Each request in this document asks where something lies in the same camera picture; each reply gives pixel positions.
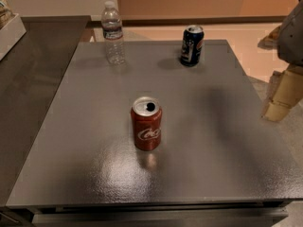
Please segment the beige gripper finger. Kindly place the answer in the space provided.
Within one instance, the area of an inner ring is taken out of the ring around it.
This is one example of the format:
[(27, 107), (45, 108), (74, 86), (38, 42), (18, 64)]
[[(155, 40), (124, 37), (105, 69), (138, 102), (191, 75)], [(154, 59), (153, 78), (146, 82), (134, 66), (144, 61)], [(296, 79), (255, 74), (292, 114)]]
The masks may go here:
[(268, 35), (258, 42), (259, 48), (276, 48), (281, 26), (276, 27)]
[(261, 116), (279, 122), (302, 99), (303, 67), (290, 64), (283, 72), (274, 71), (270, 77)]

